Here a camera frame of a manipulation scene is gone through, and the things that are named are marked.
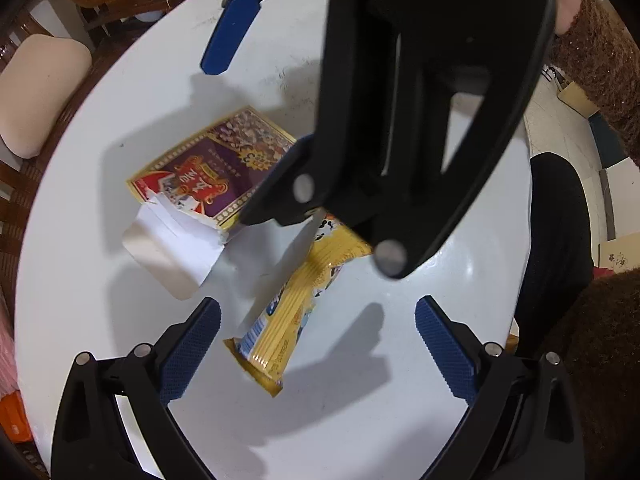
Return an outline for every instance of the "brown fuzzy fabric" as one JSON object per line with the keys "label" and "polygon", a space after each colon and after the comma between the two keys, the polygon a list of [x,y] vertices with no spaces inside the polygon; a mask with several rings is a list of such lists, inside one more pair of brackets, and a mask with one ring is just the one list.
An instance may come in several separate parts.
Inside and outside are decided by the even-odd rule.
{"label": "brown fuzzy fabric", "polygon": [[562,356],[571,375],[588,478],[607,478],[640,421],[640,269],[594,280],[538,356],[550,350]]}
{"label": "brown fuzzy fabric", "polygon": [[551,61],[600,107],[640,166],[640,51],[598,0],[582,0],[569,31],[555,39]]}

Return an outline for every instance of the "white round table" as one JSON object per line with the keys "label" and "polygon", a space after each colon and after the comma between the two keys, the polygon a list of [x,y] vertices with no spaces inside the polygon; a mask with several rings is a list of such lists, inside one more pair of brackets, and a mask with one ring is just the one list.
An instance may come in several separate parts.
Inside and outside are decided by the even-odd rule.
{"label": "white round table", "polygon": [[[327,0],[264,1],[228,72],[206,76],[198,65],[220,2],[187,0],[140,38],[86,99],[47,168],[22,248],[15,323],[20,389],[38,448],[49,464],[78,352],[125,355],[212,296],[222,327],[170,409],[217,478],[417,479],[466,404],[451,395],[416,332],[415,303],[431,294],[481,341],[504,343],[530,245],[523,130],[441,251],[411,276],[386,280],[370,258],[345,266],[272,399],[222,340],[241,335],[295,269],[310,229],[246,228],[184,302],[121,242],[138,209],[125,180],[200,128],[251,105],[294,136],[313,129]],[[451,139],[465,124],[454,112]],[[121,406],[142,465],[159,474]]]}

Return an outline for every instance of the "orange object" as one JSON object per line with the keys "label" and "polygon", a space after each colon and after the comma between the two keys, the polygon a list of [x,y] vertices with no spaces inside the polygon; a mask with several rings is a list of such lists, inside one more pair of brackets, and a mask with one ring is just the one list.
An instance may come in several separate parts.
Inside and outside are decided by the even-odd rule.
{"label": "orange object", "polygon": [[14,444],[33,440],[20,392],[14,392],[0,400],[0,426]]}

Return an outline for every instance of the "yellow snack wrapper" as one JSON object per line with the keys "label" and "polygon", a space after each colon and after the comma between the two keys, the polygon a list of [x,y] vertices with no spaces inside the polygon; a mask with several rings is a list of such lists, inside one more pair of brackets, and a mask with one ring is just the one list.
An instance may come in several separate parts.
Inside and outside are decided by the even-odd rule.
{"label": "yellow snack wrapper", "polygon": [[370,246],[327,215],[306,260],[242,338],[225,341],[238,363],[275,397],[282,374],[316,299],[329,288],[342,266],[371,253]]}

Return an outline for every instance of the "black chair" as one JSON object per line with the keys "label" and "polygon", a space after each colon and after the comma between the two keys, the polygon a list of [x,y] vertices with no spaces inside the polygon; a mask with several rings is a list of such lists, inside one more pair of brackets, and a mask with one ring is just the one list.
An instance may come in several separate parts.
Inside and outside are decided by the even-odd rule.
{"label": "black chair", "polygon": [[25,460],[2,429],[0,429],[0,471],[2,480],[42,480],[37,469]]}

